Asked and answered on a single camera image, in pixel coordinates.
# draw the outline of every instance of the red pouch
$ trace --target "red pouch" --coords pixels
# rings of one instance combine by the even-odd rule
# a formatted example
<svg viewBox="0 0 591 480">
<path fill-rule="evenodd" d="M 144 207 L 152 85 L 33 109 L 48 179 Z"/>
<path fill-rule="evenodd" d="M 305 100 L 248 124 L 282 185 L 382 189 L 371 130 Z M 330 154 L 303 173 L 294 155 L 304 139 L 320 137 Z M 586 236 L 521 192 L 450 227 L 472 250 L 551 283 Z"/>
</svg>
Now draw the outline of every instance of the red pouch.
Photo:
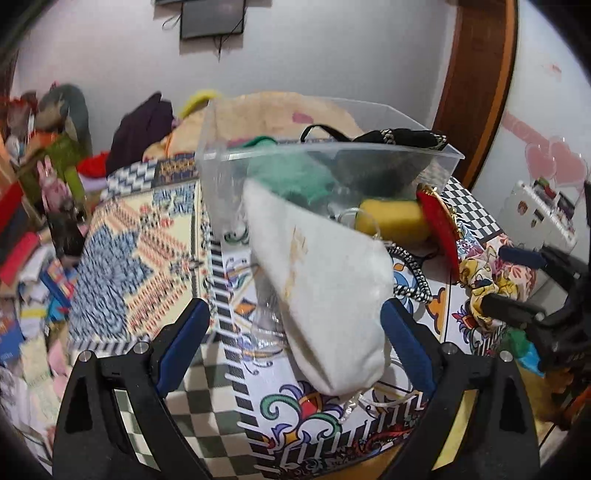
<svg viewBox="0 0 591 480">
<path fill-rule="evenodd" d="M 456 241 L 462 237 L 455 220 L 456 212 L 449 208 L 429 185 L 418 185 L 417 200 L 431 228 L 431 233 L 447 258 L 452 270 L 452 282 L 455 283 L 460 279 L 460 261 L 457 256 Z"/>
</svg>

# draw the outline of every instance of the blue gripper pad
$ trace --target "blue gripper pad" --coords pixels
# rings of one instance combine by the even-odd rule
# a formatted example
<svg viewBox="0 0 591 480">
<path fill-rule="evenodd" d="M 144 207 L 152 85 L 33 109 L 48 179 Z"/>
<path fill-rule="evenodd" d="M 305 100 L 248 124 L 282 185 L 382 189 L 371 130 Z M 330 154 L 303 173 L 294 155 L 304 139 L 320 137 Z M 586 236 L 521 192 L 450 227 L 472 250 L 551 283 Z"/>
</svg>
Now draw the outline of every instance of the blue gripper pad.
<svg viewBox="0 0 591 480">
<path fill-rule="evenodd" d="M 195 356 L 209 327 L 209 306 L 198 301 L 187 322 L 180 329 L 160 361 L 160 377 L 156 390 L 160 398 L 176 390 Z"/>
<path fill-rule="evenodd" d="M 546 260 L 541 254 L 523 248 L 504 245 L 499 249 L 499 257 L 502 261 L 523 265 L 535 270 L 540 270 L 546 266 Z"/>
<path fill-rule="evenodd" d="M 431 359 L 400 313 L 389 301 L 382 305 L 380 322 L 386 337 L 396 350 L 413 388 L 420 390 L 427 398 L 430 398 L 436 388 Z"/>
</svg>

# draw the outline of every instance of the white cloth bag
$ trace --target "white cloth bag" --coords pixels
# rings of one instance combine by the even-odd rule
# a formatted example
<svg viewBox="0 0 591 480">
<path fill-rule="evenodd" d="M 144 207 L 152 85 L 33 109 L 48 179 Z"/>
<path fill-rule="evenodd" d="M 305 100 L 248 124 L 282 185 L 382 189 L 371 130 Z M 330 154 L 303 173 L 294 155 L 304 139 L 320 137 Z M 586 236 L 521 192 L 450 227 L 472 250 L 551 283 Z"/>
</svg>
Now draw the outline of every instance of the white cloth bag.
<svg viewBox="0 0 591 480">
<path fill-rule="evenodd" d="M 316 390 L 365 391 L 389 364 L 379 322 L 392 296 L 382 242 L 304 210 L 246 180 L 250 246 L 282 304 L 290 349 Z"/>
</svg>

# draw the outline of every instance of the purple cloth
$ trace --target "purple cloth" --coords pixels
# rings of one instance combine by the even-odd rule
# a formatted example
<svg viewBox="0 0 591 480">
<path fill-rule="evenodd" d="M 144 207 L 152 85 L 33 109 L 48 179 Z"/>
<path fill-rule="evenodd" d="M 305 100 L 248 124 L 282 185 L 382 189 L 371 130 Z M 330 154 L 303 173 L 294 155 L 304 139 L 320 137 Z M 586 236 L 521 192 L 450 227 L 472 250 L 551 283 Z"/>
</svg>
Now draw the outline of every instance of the purple cloth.
<svg viewBox="0 0 591 480">
<path fill-rule="evenodd" d="M 157 92 L 123 117 L 113 136 L 111 152 L 106 159 L 107 176 L 115 170 L 141 161 L 144 151 L 172 131 L 173 106 Z"/>
<path fill-rule="evenodd" d="M 93 179 L 85 177 L 82 173 L 79 173 L 80 181 L 84 187 L 84 191 L 87 193 L 99 192 L 107 188 L 107 179 Z"/>
</svg>

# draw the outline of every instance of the yellow sponge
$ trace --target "yellow sponge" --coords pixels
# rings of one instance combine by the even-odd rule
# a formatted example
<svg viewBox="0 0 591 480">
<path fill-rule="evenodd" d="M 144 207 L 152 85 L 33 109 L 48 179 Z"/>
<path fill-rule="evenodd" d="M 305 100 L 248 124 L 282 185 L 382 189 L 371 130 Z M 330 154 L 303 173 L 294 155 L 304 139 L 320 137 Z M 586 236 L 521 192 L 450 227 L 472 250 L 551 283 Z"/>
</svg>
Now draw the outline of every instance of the yellow sponge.
<svg viewBox="0 0 591 480">
<path fill-rule="evenodd" d="M 410 200 L 365 200 L 360 209 L 368 215 L 358 213 L 355 229 L 374 235 L 375 223 L 378 223 L 382 239 L 400 245 L 414 245 L 424 242 L 430 235 L 429 225 L 423 216 L 418 202 Z"/>
</svg>

